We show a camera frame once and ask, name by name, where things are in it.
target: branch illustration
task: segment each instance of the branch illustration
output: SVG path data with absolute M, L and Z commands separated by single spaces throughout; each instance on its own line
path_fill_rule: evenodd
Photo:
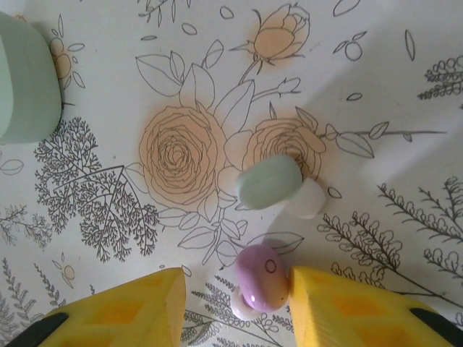
M 230 283 L 225 278 L 219 276 L 215 277 L 216 280 L 230 292 L 234 290 L 235 287 L 233 283 Z M 230 295 L 211 283 L 206 283 L 205 285 L 209 293 L 192 291 L 192 294 L 207 302 L 205 308 L 214 317 L 208 317 L 190 310 L 186 311 L 185 321 L 192 322 L 193 325 L 183 328 L 182 342 L 189 341 L 189 346 L 196 346 L 197 344 L 206 342 L 215 336 L 218 333 L 218 327 L 223 325 L 238 330 L 249 337 L 256 338 L 260 342 L 278 347 L 282 347 L 282 345 L 272 336 L 273 333 L 279 331 L 277 325 L 293 331 L 292 321 L 287 317 L 274 315 L 272 318 L 269 318 L 267 314 L 262 314 L 252 322 L 239 320 L 233 315 L 230 309 Z M 252 328 L 257 329 L 259 333 L 257 334 L 253 331 L 249 331 L 249 329 Z
M 393 231 L 379 232 L 379 222 L 375 220 L 368 223 L 369 218 L 367 213 L 359 217 L 358 213 L 354 212 L 350 222 L 341 224 L 337 216 L 331 218 L 325 214 L 323 216 L 325 223 L 318 226 L 318 231 L 327 233 L 327 241 L 338 242 L 340 250 L 350 253 L 351 258 L 357 260 L 359 265 L 375 265 L 373 269 L 380 274 L 384 270 L 389 270 L 430 296 L 463 308 L 463 304 L 452 301 L 401 273 L 399 251 L 402 249 L 402 243 L 394 240 Z
M 45 248 L 51 240 L 51 226 L 44 217 L 33 214 L 30 223 L 25 222 L 27 206 L 10 206 L 5 209 L 5 217 L 0 216 L 0 232 L 7 244 L 16 246 L 17 237 L 12 234 L 14 228 L 16 232 L 23 232 L 28 239 L 32 239 L 40 248 Z
M 39 143 L 35 157 L 43 164 L 35 172 L 38 203 L 48 208 L 55 232 L 60 234 L 77 214 L 82 241 L 96 249 L 102 262 L 125 261 L 133 238 L 143 256 L 157 242 L 157 210 L 141 205 L 125 166 L 102 168 L 93 152 L 95 136 L 81 119 L 62 121 L 51 139 Z
M 460 206 L 462 201 L 461 195 L 451 195 L 450 207 L 443 207 L 441 202 L 433 198 L 430 192 L 426 192 L 424 189 L 420 188 L 420 193 L 425 195 L 425 201 L 430 201 L 434 204 L 434 208 L 441 211 L 441 217 L 435 216 L 432 213 L 425 213 L 423 209 L 416 208 L 415 203 L 412 201 L 405 202 L 404 198 L 401 195 L 396 195 L 394 189 L 388 189 L 386 184 L 378 186 L 381 191 L 380 197 L 386 198 L 389 200 L 389 204 L 386 207 L 393 206 L 398 209 L 394 215 L 406 215 L 408 218 L 403 220 L 402 223 L 415 222 L 421 225 L 421 228 L 417 231 L 429 230 L 433 233 L 430 236 L 430 239 L 435 237 L 443 237 L 444 241 L 456 241 L 458 244 L 463 242 L 463 233 L 461 232 L 461 226 L 457 223 L 456 219 L 459 217 L 459 214 L 462 209 L 455 210 L 452 212 L 452 208 L 456 209 Z M 444 184 L 444 189 L 453 189 L 451 190 L 452 194 L 458 194 L 460 190 L 460 183 L 452 178 L 447 180 Z

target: line drawing of rose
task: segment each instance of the line drawing of rose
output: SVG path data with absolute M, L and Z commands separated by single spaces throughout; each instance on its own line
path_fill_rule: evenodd
M 254 55 L 254 62 L 243 74 L 239 83 L 243 83 L 247 74 L 263 62 L 273 65 L 272 61 L 297 56 L 310 34 L 309 12 L 299 5 L 285 4 L 272 13 L 264 22 L 258 10 L 254 13 L 259 19 L 259 31 L 254 41 L 232 48 L 231 51 L 248 51 Z
M 211 220 L 218 208 L 217 176 L 225 164 L 225 135 L 197 104 L 166 107 L 145 128 L 140 159 L 150 196 L 158 203 Z
M 247 142 L 245 151 L 232 150 L 237 140 Z M 246 170 L 271 155 L 287 154 L 297 161 L 304 178 L 317 179 L 326 145 L 299 119 L 267 119 L 254 132 L 247 130 L 232 136 L 225 150 L 238 170 Z

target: small leaf drawing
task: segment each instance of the small leaf drawing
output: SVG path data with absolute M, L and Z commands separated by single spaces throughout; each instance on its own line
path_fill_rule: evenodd
M 214 81 L 209 72 L 197 64 L 192 64 L 180 90 L 182 106 L 196 108 L 198 102 L 205 108 L 209 108 L 215 98 Z
M 70 45 L 67 48 L 67 50 L 69 52 L 78 52 L 78 51 L 81 51 L 84 48 L 85 48 L 85 45 L 83 43 L 73 43 L 72 45 Z
M 254 239 L 249 241 L 247 245 L 267 244 L 272 247 L 275 252 L 283 255 L 294 251 L 302 241 L 304 241 L 304 238 L 298 234 L 278 231 L 256 236 Z
M 409 132 L 406 132 L 406 133 L 404 134 L 404 139 L 405 139 L 406 141 L 408 141 L 408 142 L 413 141 L 412 134 L 410 134 Z
M 59 35 L 61 36 L 61 38 L 64 37 L 64 26 L 63 26 L 63 17 L 61 17 L 61 15 L 59 15 L 59 18 L 58 18 L 58 31 L 59 31 Z
M 215 40 L 205 55 L 204 63 L 207 69 L 213 67 L 224 53 L 224 45 L 219 40 Z
M 174 96 L 182 85 L 171 73 L 170 58 L 159 54 L 148 54 L 135 58 L 140 75 L 148 85 L 162 96 Z
M 341 49 L 343 49 L 343 48 L 346 46 L 346 44 L 348 44 L 348 43 L 349 43 L 348 40 L 342 41 L 342 42 L 334 49 L 333 54 L 338 53 L 338 52 L 339 52 Z
M 197 211 L 202 215 L 208 222 L 211 222 L 217 213 L 218 209 L 218 195 L 217 191 L 214 190 L 208 197 L 206 197 L 199 205 Z
M 71 80 L 72 80 L 72 77 L 68 76 L 66 82 L 64 83 L 64 87 L 63 87 L 64 90 L 66 90 L 66 88 L 68 88 L 71 85 Z
M 363 158 L 374 158 L 373 149 L 362 136 L 354 132 L 344 132 L 336 138 L 340 150 Z
M 272 105 L 272 102 L 268 103 L 268 112 L 270 114 L 270 119 L 276 119 L 276 111 Z
M 408 29 L 405 30 L 405 47 L 407 48 L 407 53 L 410 57 L 410 60 L 415 61 L 415 40 L 413 40 L 413 36 Z
M 191 272 L 191 270 L 188 268 L 188 266 L 182 265 L 182 270 L 183 270 L 183 273 L 185 274 L 185 276 L 187 276 L 187 277 L 191 277 L 191 276 L 192 276 L 192 272 Z
M 314 116 L 312 116 L 310 113 L 302 110 L 301 108 L 296 106 L 296 112 L 299 118 L 301 118 L 301 121 L 306 124 L 309 129 L 315 134 L 315 132 L 318 129 L 318 121 L 315 119 Z
M 179 229 L 188 230 L 188 229 L 194 228 L 196 227 L 199 221 L 200 221 L 200 215 L 198 215 L 196 212 L 188 213 L 180 221 Z
M 175 5 L 175 0 L 172 0 L 172 8 L 171 8 L 171 16 L 172 16 L 172 22 L 175 23 L 175 14 L 177 12 L 177 8 Z
M 152 40 L 155 40 L 156 38 L 158 38 L 156 35 L 147 35 L 147 36 L 143 36 L 140 40 L 141 41 L 152 41 Z
M 227 6 L 222 6 L 220 8 L 220 15 L 222 18 L 225 20 L 231 20 L 234 18 L 234 13 L 232 10 L 230 10 Z
M 334 127 L 331 124 L 328 123 L 326 125 L 326 129 L 325 129 L 325 137 L 326 137 L 326 139 L 329 140 L 329 141 L 333 141 L 338 137 L 338 135 L 339 135 L 339 133 L 337 132 L 337 130 L 334 129 Z
M 184 249 L 204 249 L 214 241 L 214 230 L 206 227 L 196 228 L 189 232 L 178 244 Z
M 222 241 L 217 246 L 217 256 L 223 266 L 228 267 L 233 265 L 237 259 L 238 251 L 229 241 Z
M 10 159 L 0 166 L 0 171 L 7 176 L 13 176 L 21 172 L 22 168 L 24 163 L 21 160 Z
M 170 58 L 171 72 L 175 79 L 179 82 L 183 80 L 183 74 L 185 73 L 185 62 L 180 54 L 171 52 Z
M 168 208 L 159 213 L 159 223 L 163 226 L 179 226 L 186 212 L 179 208 Z
M 239 235 L 239 229 L 238 226 L 235 222 L 232 222 L 231 220 L 228 219 L 223 219 L 220 222 L 220 227 L 222 228 L 222 231 L 229 237 L 233 239 L 239 240 L 240 235 Z
M 341 193 L 339 192 L 338 189 L 336 189 L 336 188 L 334 188 L 334 187 L 328 187 L 328 194 L 329 194 L 330 197 L 332 197 L 333 199 L 342 199 Z
M 226 138 L 239 132 L 245 125 L 254 92 L 254 80 L 246 81 L 232 89 L 217 105 L 214 116 Z
M 197 34 L 197 30 L 195 27 L 193 27 L 191 24 L 189 23 L 183 23 L 182 24 L 182 30 L 185 34 L 187 35 L 190 35 L 190 36 L 194 36 Z
M 125 172 L 127 178 L 132 182 L 132 184 L 140 190 L 142 193 L 148 193 L 148 185 L 145 181 L 145 176 L 143 175 L 143 166 L 140 163 L 132 163 L 125 167 Z
M 333 9 L 333 16 L 339 17 L 347 12 L 352 11 L 355 7 L 358 6 L 360 0 L 339 0 L 336 6 Z
M 357 101 L 363 98 L 363 94 L 359 92 L 352 93 L 346 98 L 346 101 Z
M 85 89 L 84 81 L 82 81 L 82 78 L 81 78 L 79 72 L 74 71 L 72 73 L 72 77 L 74 77 L 74 81 L 77 83 L 77 85 L 79 87 L 81 87 L 82 89 Z
M 371 130 L 368 137 L 372 140 L 377 140 L 381 136 L 383 136 L 384 132 L 388 129 L 389 122 L 383 121 L 381 123 L 376 124 Z
M 366 33 L 366 31 L 362 31 L 361 33 L 355 34 L 354 36 L 352 36 L 352 41 L 357 41 L 361 39 L 363 36 L 365 36 Z
M 159 10 L 158 10 L 158 27 L 161 26 L 161 23 L 162 23 L 162 11 L 161 11 L 161 8 L 159 7 Z

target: yellow plastic part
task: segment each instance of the yellow plastic part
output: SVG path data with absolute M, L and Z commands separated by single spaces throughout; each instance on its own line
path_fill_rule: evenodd
M 451 347 L 409 309 L 427 305 L 310 267 L 289 272 L 297 347 Z
M 178 347 L 185 299 L 183 270 L 162 270 L 50 312 L 69 318 L 40 346 Z

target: floral tablecloth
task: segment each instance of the floral tablecloth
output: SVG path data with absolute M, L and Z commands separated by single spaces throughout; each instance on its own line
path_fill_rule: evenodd
M 460 0 L 29 0 L 59 128 L 0 146 L 0 346 L 55 307 L 183 267 L 183 346 L 295 346 L 289 308 L 235 318 L 268 242 L 463 326 Z M 328 203 L 246 210 L 237 175 L 292 155 Z

